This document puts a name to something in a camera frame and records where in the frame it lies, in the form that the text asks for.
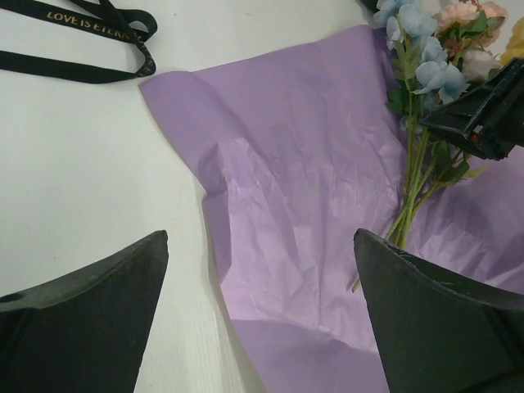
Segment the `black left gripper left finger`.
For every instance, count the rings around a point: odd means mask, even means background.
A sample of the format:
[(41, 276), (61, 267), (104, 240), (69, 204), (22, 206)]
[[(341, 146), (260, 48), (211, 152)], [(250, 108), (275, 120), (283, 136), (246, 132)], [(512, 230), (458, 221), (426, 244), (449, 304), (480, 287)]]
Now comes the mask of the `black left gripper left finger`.
[(168, 235), (1, 298), (3, 392), (132, 392), (168, 265)]

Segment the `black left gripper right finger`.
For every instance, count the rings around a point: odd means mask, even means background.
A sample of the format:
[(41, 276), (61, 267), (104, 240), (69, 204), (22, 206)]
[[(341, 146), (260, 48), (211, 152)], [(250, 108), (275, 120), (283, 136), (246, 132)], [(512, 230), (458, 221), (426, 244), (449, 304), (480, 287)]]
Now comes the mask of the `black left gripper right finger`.
[(359, 229), (355, 260), (392, 392), (521, 392), (523, 297)]

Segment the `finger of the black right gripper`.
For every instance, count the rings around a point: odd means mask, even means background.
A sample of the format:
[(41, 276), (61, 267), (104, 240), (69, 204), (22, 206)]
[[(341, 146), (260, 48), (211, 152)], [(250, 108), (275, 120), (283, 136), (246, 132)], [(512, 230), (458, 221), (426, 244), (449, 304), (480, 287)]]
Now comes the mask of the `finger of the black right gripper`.
[(420, 125), (483, 160), (503, 160), (523, 146), (523, 59), (512, 59), (486, 83), (426, 113)]

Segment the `pale pink flower stem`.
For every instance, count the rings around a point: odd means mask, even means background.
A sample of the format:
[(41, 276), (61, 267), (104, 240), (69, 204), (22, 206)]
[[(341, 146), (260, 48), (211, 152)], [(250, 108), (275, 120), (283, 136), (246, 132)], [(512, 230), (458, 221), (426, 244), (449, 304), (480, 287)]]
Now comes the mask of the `pale pink flower stem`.
[(502, 67), (491, 52), (468, 49), (463, 53), (462, 73), (468, 83), (485, 82)]

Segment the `yellow artificial flower stem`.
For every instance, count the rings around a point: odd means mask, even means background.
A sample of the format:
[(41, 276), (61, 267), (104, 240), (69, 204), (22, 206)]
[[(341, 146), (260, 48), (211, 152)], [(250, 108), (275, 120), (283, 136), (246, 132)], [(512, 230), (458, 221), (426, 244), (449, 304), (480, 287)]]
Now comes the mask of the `yellow artificial flower stem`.
[(506, 66), (514, 58), (524, 57), (524, 18), (521, 18), (512, 28), (512, 35), (500, 56), (500, 64)]

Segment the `blue artificial flower stem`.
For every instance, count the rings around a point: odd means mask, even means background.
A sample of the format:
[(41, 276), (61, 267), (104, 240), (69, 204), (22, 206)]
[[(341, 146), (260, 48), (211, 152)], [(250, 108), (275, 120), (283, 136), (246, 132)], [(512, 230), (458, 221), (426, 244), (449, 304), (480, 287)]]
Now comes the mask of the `blue artificial flower stem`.
[(442, 188), (455, 185), (469, 170), (468, 156), (452, 152), (432, 137), (422, 117), (466, 92), (468, 83), (438, 37), (437, 19), (419, 1), (365, 1), (373, 25), (386, 31), (386, 45), (398, 86), (387, 93), (388, 107), (407, 135), (407, 161), (400, 212), (386, 239), (404, 248), (422, 204)]

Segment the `pink rose flower stem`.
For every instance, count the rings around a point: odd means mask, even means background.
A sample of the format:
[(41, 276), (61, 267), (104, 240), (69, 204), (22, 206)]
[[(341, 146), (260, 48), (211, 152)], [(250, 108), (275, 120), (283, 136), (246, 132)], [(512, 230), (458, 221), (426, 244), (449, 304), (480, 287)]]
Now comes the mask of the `pink rose flower stem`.
[(457, 1), (434, 15), (437, 38), (447, 47), (465, 43), (489, 47), (500, 35), (508, 12), (493, 1)]

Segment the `pink paper flower bouquet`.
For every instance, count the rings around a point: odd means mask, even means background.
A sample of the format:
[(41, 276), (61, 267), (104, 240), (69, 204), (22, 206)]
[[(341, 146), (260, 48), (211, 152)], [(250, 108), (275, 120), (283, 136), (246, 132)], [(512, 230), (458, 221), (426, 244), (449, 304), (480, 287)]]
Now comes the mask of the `pink paper flower bouquet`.
[(386, 106), (384, 34), (316, 43), (141, 85), (206, 190), (228, 314), (270, 392), (385, 392), (353, 236), (398, 210), (405, 136)]

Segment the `black ribbon gold lettering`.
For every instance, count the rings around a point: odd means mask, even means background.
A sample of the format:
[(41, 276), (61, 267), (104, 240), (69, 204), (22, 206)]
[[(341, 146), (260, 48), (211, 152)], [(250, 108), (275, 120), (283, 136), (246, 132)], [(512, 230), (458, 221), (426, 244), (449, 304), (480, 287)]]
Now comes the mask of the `black ribbon gold lettering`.
[(64, 79), (83, 84), (110, 84), (155, 74), (156, 63), (146, 42), (158, 30), (156, 19), (138, 9), (121, 9), (109, 1), (74, 1), (81, 13), (40, 1), (2, 1), (1, 8), (36, 20), (81, 30), (103, 38), (134, 45), (144, 62), (134, 72), (94, 65), (1, 52), (1, 69), (27, 75)]

